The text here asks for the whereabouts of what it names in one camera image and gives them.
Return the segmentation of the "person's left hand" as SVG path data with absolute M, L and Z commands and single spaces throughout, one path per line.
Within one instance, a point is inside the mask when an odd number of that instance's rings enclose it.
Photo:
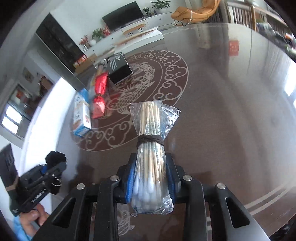
M 33 237 L 37 233 L 37 229 L 32 225 L 35 221 L 42 226 L 49 217 L 43 205 L 38 203 L 33 210 L 28 213 L 20 213 L 20 224 L 25 234 Z

